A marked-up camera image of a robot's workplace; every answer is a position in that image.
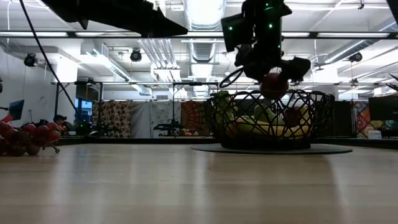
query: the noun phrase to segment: white wall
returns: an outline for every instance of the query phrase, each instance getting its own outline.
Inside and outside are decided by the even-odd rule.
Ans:
[[[32,110],[34,122],[39,119],[52,121],[55,106],[55,86],[51,85],[52,74],[44,69],[28,68],[18,58],[6,54],[0,48],[0,77],[3,79],[3,91],[0,94],[0,106],[8,107],[10,102],[25,100],[22,119],[13,121],[12,125],[21,126],[25,121],[31,122],[29,110]],[[7,111],[0,110],[0,119]]]

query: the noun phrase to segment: computer screen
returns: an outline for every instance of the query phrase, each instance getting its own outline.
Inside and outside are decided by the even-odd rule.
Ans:
[[[22,117],[22,111],[24,110],[25,100],[19,100],[10,103],[8,107],[8,113],[12,116],[13,121],[20,120]]]

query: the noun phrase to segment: fruit basket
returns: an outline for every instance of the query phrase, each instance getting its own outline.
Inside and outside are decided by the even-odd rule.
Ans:
[[[206,120],[223,147],[308,149],[330,119],[335,100],[319,91],[289,90],[273,101],[260,93],[220,91],[207,100]],[[249,106],[243,106],[245,100]]]

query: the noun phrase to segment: monitor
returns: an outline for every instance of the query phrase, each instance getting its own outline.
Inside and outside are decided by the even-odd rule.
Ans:
[[[10,103],[8,107],[8,113],[12,116],[13,121],[20,120],[22,117],[22,111],[24,110],[25,100],[19,100]]]
[[[369,98],[371,121],[398,120],[398,96]]]

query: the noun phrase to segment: red fruit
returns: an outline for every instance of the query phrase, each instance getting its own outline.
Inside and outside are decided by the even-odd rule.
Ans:
[[[32,136],[35,133],[36,126],[34,124],[28,124],[22,130],[26,131],[27,133],[29,133]]]
[[[18,145],[13,145],[10,147],[10,150],[8,152],[8,154],[10,154],[11,156],[23,156],[26,152],[25,147],[23,146],[18,146]]]
[[[46,125],[41,125],[40,127],[36,128],[35,130],[35,137],[46,137],[49,135],[50,130]]]
[[[1,136],[4,137],[4,135],[6,134],[6,132],[8,132],[9,130],[12,130],[12,129],[14,129],[14,127],[12,127],[12,126],[9,125],[9,124],[6,124],[5,126],[0,127],[0,134],[1,134]]]
[[[44,138],[44,137],[34,137],[32,139],[32,143],[34,143],[35,145],[37,145],[39,147],[47,146],[47,141],[48,141],[47,137],[46,138]]]
[[[9,142],[16,142],[17,141],[17,134],[18,131],[15,129],[10,129],[4,133],[4,138]]]
[[[286,108],[284,111],[284,121],[285,125],[288,127],[296,127],[300,124],[302,115],[300,110],[296,108]]]
[[[40,152],[40,147],[36,146],[35,144],[30,144],[28,147],[26,147],[26,153],[28,153],[30,156],[36,156]]]
[[[23,146],[27,146],[30,144],[30,134],[26,131],[20,131],[17,134],[17,141],[22,144]]]
[[[287,80],[278,78],[278,73],[270,73],[262,79],[260,84],[261,95],[270,100],[278,100],[289,89]]]
[[[55,141],[58,141],[61,138],[61,134],[58,131],[52,131],[49,134],[49,139],[48,139],[48,143],[51,144]]]
[[[54,131],[57,128],[57,124],[54,122],[47,123],[46,126],[49,128],[50,131]]]

